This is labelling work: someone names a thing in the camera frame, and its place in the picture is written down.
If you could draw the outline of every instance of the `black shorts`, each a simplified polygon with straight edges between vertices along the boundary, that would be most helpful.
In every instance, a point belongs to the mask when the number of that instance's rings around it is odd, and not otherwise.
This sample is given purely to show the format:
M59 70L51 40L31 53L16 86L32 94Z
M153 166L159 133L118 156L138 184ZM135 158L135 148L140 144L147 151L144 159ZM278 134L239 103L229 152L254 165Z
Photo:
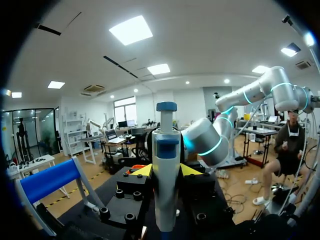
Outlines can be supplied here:
M300 160L295 157L295 158L290 158L290 157L278 157L277 158L280 165L281 165L281 170L276 174L277 176L280 176L281 174L284 175L295 175L299 169L299 164Z

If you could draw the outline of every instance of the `person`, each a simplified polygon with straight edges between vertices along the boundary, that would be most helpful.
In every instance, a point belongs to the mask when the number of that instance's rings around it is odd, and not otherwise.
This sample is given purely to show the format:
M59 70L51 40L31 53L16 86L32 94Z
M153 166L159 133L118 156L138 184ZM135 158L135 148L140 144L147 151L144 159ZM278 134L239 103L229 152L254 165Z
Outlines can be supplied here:
M305 130L299 125L298 110L288 111L288 121L279 130L275 139L274 151L278 154L277 159L269 162L263 169L264 194L253 200L253 204L261 205L270 200L270 189L272 182L272 173L277 176L295 175L299 169L305 146ZM308 175L308 168L302 163L299 173L303 175L302 182L295 196L300 190Z

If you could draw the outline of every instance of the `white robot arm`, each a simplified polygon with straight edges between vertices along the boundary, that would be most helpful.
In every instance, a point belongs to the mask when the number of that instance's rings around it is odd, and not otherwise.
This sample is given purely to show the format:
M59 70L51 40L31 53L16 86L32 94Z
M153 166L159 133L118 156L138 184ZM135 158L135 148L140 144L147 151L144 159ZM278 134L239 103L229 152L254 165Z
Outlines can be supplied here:
M98 127L99 132L102 133L102 134L105 134L105 133L104 133L104 129L103 129L104 126L101 125L101 124L99 124L99 123L96 123L95 121L91 120L90 118L89 118L88 121L86 122L86 130L87 130L88 132L90 132L90 124L92 124L93 126Z
M311 113L320 107L319 97L308 87L292 85L283 67L274 66L256 81L220 97L215 103L221 114L213 124L201 118L183 131L184 144L211 166L219 167L228 155L229 138L237 119L235 106L244 106L272 96L277 111L299 109Z

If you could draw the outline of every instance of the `computer screen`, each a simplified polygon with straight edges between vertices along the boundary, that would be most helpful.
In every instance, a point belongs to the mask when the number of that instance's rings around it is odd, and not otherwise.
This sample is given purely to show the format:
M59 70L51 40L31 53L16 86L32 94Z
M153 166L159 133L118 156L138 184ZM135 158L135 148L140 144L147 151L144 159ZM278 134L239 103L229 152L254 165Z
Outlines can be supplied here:
M114 129L107 130L104 133L108 140L115 139L117 137L116 131Z
M118 127L119 127L119 128L128 127L127 121L119 121L119 122L118 122Z
M135 126L135 120L128 120L126 121L126 125L128 127L134 127Z
M270 116L268 122L275 123L277 121L277 116Z

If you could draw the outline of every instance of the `ceiling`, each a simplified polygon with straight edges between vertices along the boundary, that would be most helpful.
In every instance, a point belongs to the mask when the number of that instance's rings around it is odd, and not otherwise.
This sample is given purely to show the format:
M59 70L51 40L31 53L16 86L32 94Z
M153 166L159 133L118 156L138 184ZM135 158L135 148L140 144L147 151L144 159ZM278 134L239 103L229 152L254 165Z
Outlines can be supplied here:
M109 32L139 15L153 37L125 46ZM22 98L7 97L6 102L52 103L62 96L79 97L91 84L107 90L95 98L99 101L116 93L132 96L134 88L147 94L225 86L225 78L230 86L243 86L260 76L251 72L258 65L282 66L291 78L315 71L295 67L312 57L300 36L281 22L285 15L273 0L62 0L41 21L61 35L31 32L7 86L22 92ZM301 52L294 57L280 52L292 42ZM171 72L152 76L146 69L163 63ZM50 81L65 85L48 89Z

